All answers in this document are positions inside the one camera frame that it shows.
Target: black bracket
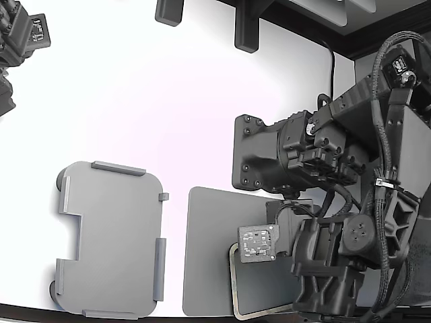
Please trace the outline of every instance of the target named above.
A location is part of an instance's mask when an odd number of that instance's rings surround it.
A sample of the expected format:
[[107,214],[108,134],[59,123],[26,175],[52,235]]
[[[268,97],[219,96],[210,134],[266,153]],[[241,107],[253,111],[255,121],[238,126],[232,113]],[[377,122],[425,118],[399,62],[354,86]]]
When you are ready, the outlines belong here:
[[235,20],[235,47],[245,52],[259,49],[259,18],[275,0],[238,0]]
[[156,21],[176,27],[183,20],[184,0],[157,0]]

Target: gray cutout panel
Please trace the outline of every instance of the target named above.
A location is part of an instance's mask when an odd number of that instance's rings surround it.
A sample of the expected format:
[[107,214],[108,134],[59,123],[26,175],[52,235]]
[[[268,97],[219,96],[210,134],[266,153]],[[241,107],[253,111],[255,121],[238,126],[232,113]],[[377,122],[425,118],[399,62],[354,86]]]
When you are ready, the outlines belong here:
[[160,181],[139,168],[79,161],[59,174],[57,186],[59,212],[79,216],[80,225],[77,260],[57,259],[52,299],[93,318],[151,314],[163,300],[160,196],[167,195]]
[[[183,310],[187,316],[233,316],[229,249],[238,242],[238,228],[267,223],[259,196],[192,188],[189,195]],[[290,274],[291,258],[241,264],[236,259],[241,314],[292,303],[299,292]]]

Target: black wooden shelf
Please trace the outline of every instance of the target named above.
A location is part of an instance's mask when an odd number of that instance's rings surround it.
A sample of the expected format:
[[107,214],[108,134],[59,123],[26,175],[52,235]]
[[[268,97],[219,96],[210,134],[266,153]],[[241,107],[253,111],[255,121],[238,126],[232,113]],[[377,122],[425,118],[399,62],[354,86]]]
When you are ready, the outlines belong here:
[[[335,52],[356,60],[378,50],[390,35],[410,30],[431,31],[431,1],[426,1],[346,36],[278,3],[275,0],[217,0],[236,8],[235,46],[247,52],[259,49],[259,18],[313,42],[326,42]],[[158,0],[156,20],[176,26],[181,22],[184,0]]]

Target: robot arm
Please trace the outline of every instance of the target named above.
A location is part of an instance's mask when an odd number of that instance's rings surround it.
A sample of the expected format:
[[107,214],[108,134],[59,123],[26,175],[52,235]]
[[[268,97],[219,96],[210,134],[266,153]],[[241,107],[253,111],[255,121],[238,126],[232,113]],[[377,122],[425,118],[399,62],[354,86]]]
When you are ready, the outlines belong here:
[[6,69],[20,66],[35,50],[51,45],[44,14],[28,15],[14,0],[0,0],[0,116],[15,108]]
[[[269,227],[239,229],[241,261],[292,255],[292,273],[302,282],[294,310],[311,320],[375,322],[396,307],[409,285],[406,260],[416,219],[429,217],[431,71],[416,66],[401,46],[385,55],[381,67],[376,93],[370,75],[315,113],[299,112],[271,126],[247,115],[235,122],[233,186],[285,197],[267,204]],[[373,96],[385,142],[376,139]],[[382,144],[390,151],[386,172],[383,158],[380,168],[372,167]],[[344,187],[369,174],[370,191],[359,205]],[[321,209],[298,200],[314,187],[327,191]],[[335,192],[345,205],[325,217]],[[359,213],[351,212],[353,204]],[[405,288],[387,306],[389,269],[403,263]],[[367,315],[353,318],[367,268],[382,272],[378,299]]]

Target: white tabletop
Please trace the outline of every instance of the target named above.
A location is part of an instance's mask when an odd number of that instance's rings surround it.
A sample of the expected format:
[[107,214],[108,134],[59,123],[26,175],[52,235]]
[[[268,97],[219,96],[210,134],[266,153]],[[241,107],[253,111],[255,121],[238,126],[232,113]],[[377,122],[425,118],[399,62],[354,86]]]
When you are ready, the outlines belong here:
[[[77,222],[57,213],[55,180],[99,160],[145,168],[170,193],[165,301],[152,315],[184,316],[190,189],[234,190],[234,119],[313,110],[329,88],[329,53],[267,22],[258,52],[237,50],[234,9],[215,0],[186,0],[177,28],[154,20],[156,0],[22,3],[46,14],[53,44],[9,70],[17,107],[0,119],[0,303],[57,310],[48,286],[56,259],[75,258]],[[351,87],[354,63],[337,56],[335,80],[336,94]]]

